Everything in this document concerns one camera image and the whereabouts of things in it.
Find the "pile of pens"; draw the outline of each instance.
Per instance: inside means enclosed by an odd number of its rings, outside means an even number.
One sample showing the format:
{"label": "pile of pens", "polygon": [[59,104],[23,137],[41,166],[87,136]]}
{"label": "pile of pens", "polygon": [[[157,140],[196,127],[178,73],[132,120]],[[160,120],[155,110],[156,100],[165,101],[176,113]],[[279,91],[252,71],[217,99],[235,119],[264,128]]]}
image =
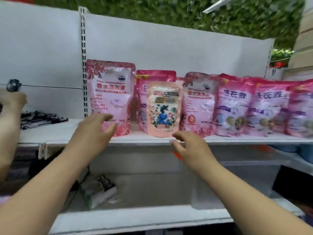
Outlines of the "pile of pens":
{"label": "pile of pens", "polygon": [[45,114],[39,111],[25,112],[21,115],[21,129],[26,130],[65,121],[68,121],[68,118],[58,117],[56,114]]}

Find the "peach colored pouch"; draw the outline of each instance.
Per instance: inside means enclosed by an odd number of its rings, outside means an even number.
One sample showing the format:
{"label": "peach colored pouch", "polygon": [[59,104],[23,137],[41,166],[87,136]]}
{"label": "peach colored pouch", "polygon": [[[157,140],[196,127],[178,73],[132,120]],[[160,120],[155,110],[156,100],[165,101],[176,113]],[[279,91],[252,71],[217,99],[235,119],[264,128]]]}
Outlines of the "peach colored pouch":
{"label": "peach colored pouch", "polygon": [[182,84],[152,81],[147,84],[148,134],[170,137],[179,130]]}

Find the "round black logo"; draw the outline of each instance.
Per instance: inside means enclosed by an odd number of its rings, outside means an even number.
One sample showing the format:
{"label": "round black logo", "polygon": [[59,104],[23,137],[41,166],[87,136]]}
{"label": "round black logo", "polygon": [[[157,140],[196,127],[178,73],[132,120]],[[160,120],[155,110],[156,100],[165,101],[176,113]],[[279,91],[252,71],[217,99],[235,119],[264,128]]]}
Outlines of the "round black logo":
{"label": "round black logo", "polygon": [[125,81],[125,77],[123,77],[123,76],[120,76],[118,79],[119,79],[119,81]]}

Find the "green plant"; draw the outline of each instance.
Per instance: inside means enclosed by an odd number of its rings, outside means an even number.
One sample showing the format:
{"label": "green plant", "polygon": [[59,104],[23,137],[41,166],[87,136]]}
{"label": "green plant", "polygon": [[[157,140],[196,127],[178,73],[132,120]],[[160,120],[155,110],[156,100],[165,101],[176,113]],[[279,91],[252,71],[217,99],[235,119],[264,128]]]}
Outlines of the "green plant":
{"label": "green plant", "polygon": [[128,18],[204,31],[277,38],[278,49],[292,48],[305,0],[235,0],[209,14],[202,11],[217,0],[34,0],[37,4],[93,14]]}

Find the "hand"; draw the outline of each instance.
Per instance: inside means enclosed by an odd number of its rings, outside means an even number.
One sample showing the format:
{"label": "hand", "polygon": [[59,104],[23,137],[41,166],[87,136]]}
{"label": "hand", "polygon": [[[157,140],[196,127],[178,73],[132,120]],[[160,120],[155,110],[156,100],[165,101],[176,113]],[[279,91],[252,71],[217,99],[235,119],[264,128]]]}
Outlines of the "hand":
{"label": "hand", "polygon": [[22,110],[27,103],[26,94],[24,92],[9,92],[4,89],[0,89],[0,104],[10,110]]}
{"label": "hand", "polygon": [[87,166],[108,145],[114,135],[117,124],[113,123],[103,131],[101,124],[113,118],[111,114],[93,114],[79,123],[71,140],[65,147],[64,153],[80,160]]}
{"label": "hand", "polygon": [[173,134],[173,137],[185,142],[186,148],[176,140],[171,141],[171,144],[181,155],[187,166],[200,177],[203,177],[204,173],[210,169],[210,166],[218,165],[205,140],[197,134],[191,131],[177,131]]}

